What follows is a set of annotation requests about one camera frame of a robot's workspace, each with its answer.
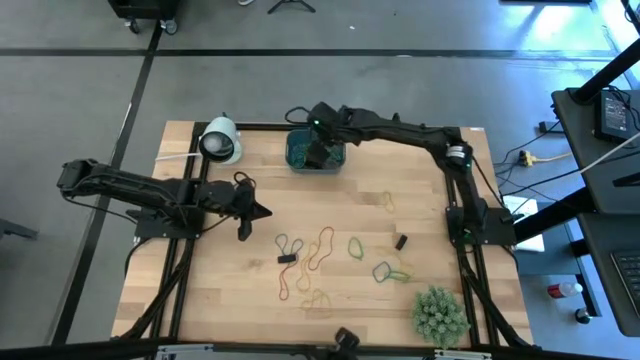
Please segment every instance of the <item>rubber band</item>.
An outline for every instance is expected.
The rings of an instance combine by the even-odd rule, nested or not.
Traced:
[[[298,291],[300,291],[301,293],[306,293],[307,291],[309,291],[309,289],[311,289],[311,277],[307,272],[307,267],[309,266],[309,259],[311,257],[311,248],[314,246],[318,247],[318,244],[316,243],[309,244],[309,250],[307,250],[307,256],[305,256],[305,258],[302,259],[300,264],[300,277],[298,278],[298,280],[296,280],[296,288],[298,288]],[[307,280],[306,287],[303,287],[300,285],[300,281],[304,279]]]
[[[382,276],[378,276],[376,273],[379,273],[378,270],[381,268],[385,268],[385,274]],[[376,265],[376,267],[374,267],[373,270],[371,270],[371,274],[373,275],[373,279],[378,284],[382,284],[388,279],[396,280],[404,283],[408,282],[411,279],[411,275],[405,272],[392,270],[391,265],[389,265],[389,263],[386,261],[383,261],[380,264]]]
[[[278,242],[278,239],[280,239],[281,237],[284,237],[284,244],[283,245],[280,245],[280,243]],[[278,234],[278,235],[276,235],[276,238],[273,239],[273,241],[276,243],[276,246],[282,252],[282,255],[287,255],[287,254],[284,253],[284,248],[287,246],[287,243],[289,242],[289,237],[287,236],[287,234]]]
[[[378,277],[376,276],[376,271],[381,268],[386,266],[386,273],[382,276],[382,277]],[[371,270],[371,275],[373,275],[373,278],[376,280],[376,282],[378,284],[383,283],[385,280],[387,280],[389,278],[389,275],[391,275],[391,265],[389,265],[388,262],[383,261],[380,264],[376,265],[376,267],[373,268],[373,270]]]
[[[310,311],[314,308],[321,308],[323,300],[326,300],[325,307],[329,311],[328,316],[331,317],[331,309],[333,308],[333,306],[331,305],[331,298],[329,297],[329,295],[327,295],[327,293],[317,288],[313,290],[310,299],[303,300],[300,303],[300,309],[304,311]]]
[[[296,266],[297,263],[298,261],[296,260],[295,262],[287,264],[287,267],[282,269],[280,276],[278,277],[278,280],[280,281],[280,292],[278,293],[278,298],[282,301],[286,301],[289,298],[289,285],[287,284],[287,280],[284,278],[284,273]]]
[[[394,249],[378,248],[376,249],[376,252],[378,253],[378,255],[381,255],[381,256],[393,256],[398,260],[398,264],[400,265],[400,272],[406,273],[409,276],[413,276],[413,273],[414,273],[413,265],[402,260],[402,258],[400,257],[400,254],[395,248]]]
[[[390,214],[394,213],[396,211],[396,206],[393,203],[393,199],[391,198],[391,193],[388,191],[385,191],[382,194],[382,196],[384,197],[384,200],[385,200],[384,209]]]
[[[318,264],[315,267],[312,268],[311,267],[311,262],[313,261],[313,258],[316,257],[316,255],[318,255],[318,253],[320,252],[320,248],[322,247],[322,233],[324,233],[325,230],[331,230],[331,237],[329,238],[329,253],[327,255],[321,257],[318,260]],[[309,270],[311,270],[311,271],[318,270],[322,260],[324,260],[326,257],[331,255],[331,253],[333,252],[333,235],[335,235],[335,233],[336,233],[336,231],[331,226],[327,226],[327,227],[325,227],[324,229],[322,229],[320,231],[320,234],[318,234],[318,250],[316,250],[316,252],[311,256],[311,258],[309,259],[309,262],[307,264],[307,266],[309,267]]]
[[[395,270],[391,270],[391,272],[389,273],[389,276],[387,276],[387,279],[392,279],[395,281],[400,281],[400,282],[409,282],[409,280],[411,280],[411,275],[402,272],[402,271],[395,271]]]
[[[281,241],[278,241],[281,238],[285,239],[284,244],[282,245],[281,245]],[[275,237],[274,242],[276,243],[276,246],[280,249],[280,252],[282,252],[282,255],[297,254],[304,247],[304,241],[302,241],[302,239],[300,238],[295,239],[291,243],[291,251],[289,252],[289,254],[287,254],[286,248],[287,248],[287,244],[289,243],[289,237],[287,236],[287,234],[278,234]],[[296,266],[297,264],[298,264],[298,259],[296,258],[296,261],[288,263],[287,266],[284,269],[282,269],[282,271],[280,272],[280,275],[278,276],[278,281],[280,282],[280,292],[278,293],[278,298],[282,301],[289,299],[289,285],[287,284],[285,273],[287,272],[287,270]]]
[[[351,248],[352,248],[351,244],[353,243],[358,245],[358,248],[360,249],[360,255],[356,255],[351,251]],[[362,243],[360,242],[360,239],[358,239],[355,236],[352,236],[351,239],[349,239],[349,245],[347,245],[347,252],[349,252],[349,255],[351,255],[352,258],[362,261],[362,258],[364,258],[364,248],[362,247]]]

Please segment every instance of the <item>white bottle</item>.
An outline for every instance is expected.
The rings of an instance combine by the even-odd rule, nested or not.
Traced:
[[[582,293],[582,285],[570,282],[549,285],[549,287],[547,287],[547,293],[554,299],[576,296]]]

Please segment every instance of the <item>blue container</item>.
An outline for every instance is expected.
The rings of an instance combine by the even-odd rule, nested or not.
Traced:
[[[304,167],[306,149],[313,140],[308,128],[291,130],[287,135],[287,146],[284,156],[293,172],[299,174],[337,174],[347,160],[347,149],[344,144],[326,147],[331,157],[326,162],[326,168],[313,169]]]

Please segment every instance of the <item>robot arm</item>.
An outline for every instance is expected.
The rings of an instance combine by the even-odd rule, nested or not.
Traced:
[[[243,173],[228,181],[203,183],[200,180],[158,180],[99,164],[92,159],[75,160],[63,165],[58,188],[63,197],[104,195],[138,205],[142,211],[128,211],[146,226],[157,229],[159,237],[197,237],[202,232],[204,212],[240,219],[238,238],[251,234],[251,221],[272,213],[255,201],[255,182]],[[192,236],[172,236],[173,233]]]
[[[307,122],[319,139],[309,146],[307,165],[322,167],[328,157],[325,145],[384,139],[417,146],[431,153],[436,165],[456,183],[463,203],[462,231],[480,234],[484,231],[487,203],[478,196],[471,173],[473,148],[452,127],[426,127],[400,122],[399,116],[383,119],[373,111],[343,106],[335,111],[321,102],[309,113]]]

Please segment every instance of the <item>wooden tabletop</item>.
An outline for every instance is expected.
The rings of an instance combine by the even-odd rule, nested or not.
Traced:
[[[186,153],[193,124],[167,122],[159,156]],[[196,242],[180,340],[332,344],[335,332],[346,327],[360,337],[362,345],[432,345],[412,328],[410,308],[415,293],[426,291],[429,285],[443,286],[462,302],[462,290],[445,224],[444,175],[430,154],[387,141],[348,145],[346,164],[338,175],[299,175],[284,160],[286,135],[284,131],[244,131],[242,159],[230,166],[211,165],[210,181],[231,181],[239,170],[255,179],[257,201],[274,215],[255,221],[246,242],[237,240],[238,223],[231,220]],[[463,128],[462,136],[474,147],[482,169],[497,188],[484,130]],[[184,159],[157,162],[153,177],[181,178],[184,167]],[[199,169],[196,163],[194,176]],[[474,177],[480,195],[490,206],[497,206],[475,167]],[[207,225],[218,219],[208,216]],[[310,289],[303,292],[296,286],[302,273],[300,262],[285,273],[290,293],[286,301],[280,300],[279,274],[285,265],[276,261],[281,253],[275,237],[287,234],[287,250],[293,240],[302,239],[302,258],[326,226],[335,229],[333,252],[317,264],[329,253],[330,234],[326,232],[318,256],[309,264],[318,267],[308,271]],[[406,234],[408,241],[396,255],[393,246],[399,234]],[[364,246],[362,261],[348,254],[353,236]],[[167,244],[166,239],[153,239],[131,259],[113,335],[128,330],[156,295]],[[518,334],[532,341],[513,259],[500,247],[483,249],[494,302]],[[371,272],[382,261],[394,270],[412,273],[411,280],[377,283]],[[304,290],[306,278],[298,285]],[[316,289],[329,300],[310,304],[314,293],[321,294]],[[170,298],[161,334],[168,333],[172,309]],[[477,299],[475,309],[480,338],[486,343],[484,314]],[[467,335],[459,345],[470,345]]]

